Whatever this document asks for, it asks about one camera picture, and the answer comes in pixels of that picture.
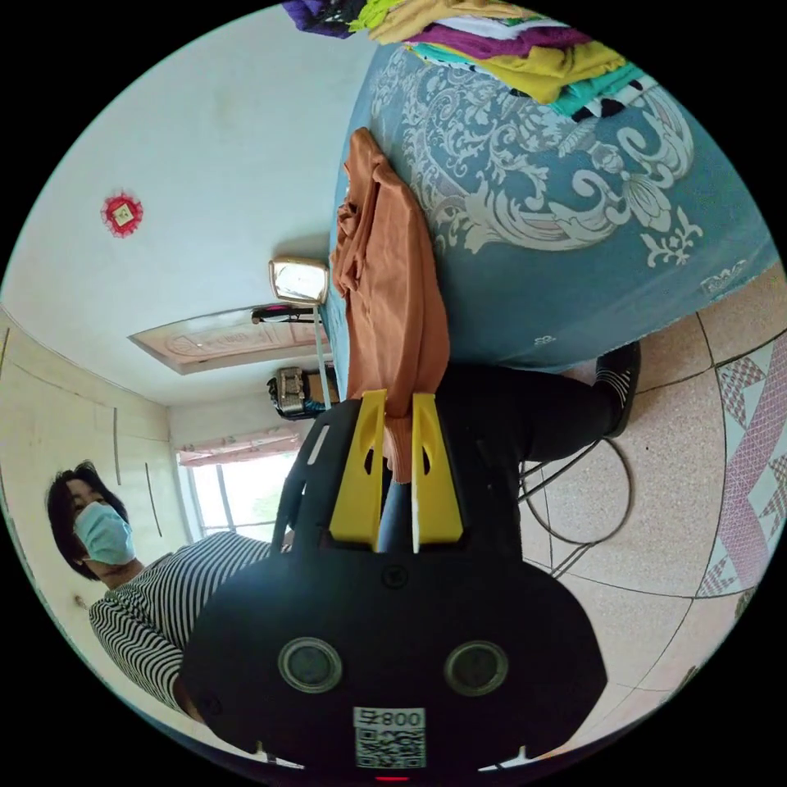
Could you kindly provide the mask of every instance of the black hair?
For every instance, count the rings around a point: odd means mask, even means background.
[[[77,574],[82,575],[86,580],[98,581],[98,577],[84,563],[77,562],[83,555],[80,554],[79,541],[74,533],[76,506],[68,489],[68,482],[75,480],[85,482],[94,492],[102,495],[124,521],[128,522],[129,515],[120,499],[107,489],[92,462],[80,462],[73,470],[58,473],[49,486],[47,514],[57,549]]]

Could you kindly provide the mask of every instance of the black pants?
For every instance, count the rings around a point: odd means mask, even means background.
[[[508,432],[516,464],[554,462],[603,437],[612,402],[601,390],[569,377],[503,366],[450,364],[435,397],[438,406]]]
[[[523,461],[569,457],[612,428],[612,402],[603,391],[538,371],[450,364],[435,400],[456,439],[467,426],[474,439],[483,439],[517,511]],[[390,485],[380,522],[381,551],[412,550],[410,501],[409,484]]]

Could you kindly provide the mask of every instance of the camera lens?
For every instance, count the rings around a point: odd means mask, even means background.
[[[312,637],[288,642],[279,654],[279,672],[294,689],[321,694],[342,677],[342,660],[328,643]]]
[[[508,658],[491,642],[467,642],[445,662],[445,679],[458,694],[480,697],[499,687],[508,673]]]

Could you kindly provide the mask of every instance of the leg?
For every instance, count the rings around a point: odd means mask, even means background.
[[[519,462],[569,457],[613,426],[606,390],[559,375],[502,366],[450,365],[437,398],[466,402],[472,420],[504,424]]]

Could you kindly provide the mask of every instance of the orange shirt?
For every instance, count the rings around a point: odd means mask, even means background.
[[[387,389],[384,455],[412,477],[412,395],[433,394],[448,365],[448,319],[421,206],[368,129],[353,132],[349,191],[331,253],[347,303],[348,398]]]

